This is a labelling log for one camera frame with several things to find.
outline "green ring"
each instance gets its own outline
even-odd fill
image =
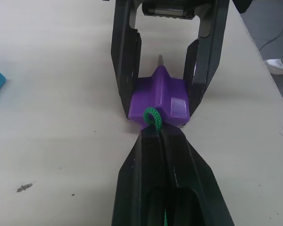
[[[153,116],[154,121],[150,120],[149,115]],[[158,131],[161,129],[161,126],[162,126],[161,117],[160,117],[159,112],[155,108],[148,107],[143,113],[143,119],[145,123],[147,123],[148,125],[154,124]]]

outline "table surface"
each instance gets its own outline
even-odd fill
[[[0,226],[110,225],[139,133],[117,94],[113,14],[100,0],[0,0]],[[140,75],[162,54],[182,77],[198,26],[139,9]],[[183,131],[236,226],[283,226],[283,99],[233,3],[220,66]]]

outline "white table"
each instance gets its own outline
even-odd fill
[[[0,0],[0,226],[110,225],[139,133],[117,94],[113,15],[100,0]],[[140,75],[162,54],[182,76],[198,23],[139,11]],[[283,226],[283,99],[232,3],[219,69],[183,131],[236,226]]]

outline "black cable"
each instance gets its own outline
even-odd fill
[[[283,34],[283,29],[282,29],[282,31],[280,32],[280,34],[279,34],[277,37],[275,37],[275,38],[269,40],[267,43],[265,43],[265,44],[259,49],[259,51],[261,51],[261,49],[263,49],[263,47],[265,47],[265,46],[268,45],[269,43],[271,43],[271,42],[275,41],[276,39],[278,39],[282,34]]]

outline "black plastic jaw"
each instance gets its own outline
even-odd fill
[[[140,4],[146,16],[200,17],[198,38],[187,49],[183,75],[191,116],[219,65],[229,0],[116,0],[111,55],[127,118],[140,65],[142,40],[134,28]]]
[[[233,226],[211,168],[177,127],[141,131],[117,180],[112,226]]]

